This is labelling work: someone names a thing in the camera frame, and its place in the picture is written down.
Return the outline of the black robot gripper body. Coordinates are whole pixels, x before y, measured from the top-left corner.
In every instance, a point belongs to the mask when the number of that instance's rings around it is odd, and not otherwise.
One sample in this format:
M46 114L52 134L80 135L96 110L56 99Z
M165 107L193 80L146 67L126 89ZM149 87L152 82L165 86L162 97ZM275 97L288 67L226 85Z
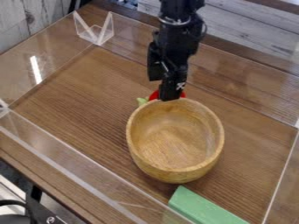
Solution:
M188 58L197 52L206 29L197 10L204 0L160 0L160 27L153 41L162 50L162 65L170 69L188 66Z

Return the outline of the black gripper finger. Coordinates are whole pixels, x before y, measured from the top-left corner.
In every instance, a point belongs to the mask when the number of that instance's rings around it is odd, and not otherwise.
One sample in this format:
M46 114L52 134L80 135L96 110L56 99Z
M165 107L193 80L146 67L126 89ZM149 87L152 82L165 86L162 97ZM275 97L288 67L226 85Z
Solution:
M149 81L161 81L164 79L164 54L154 42L149 43L146 51L146 76Z
M161 83L158 86L158 99L164 102L177 100L181 97L188 69L182 66L170 69L162 66Z

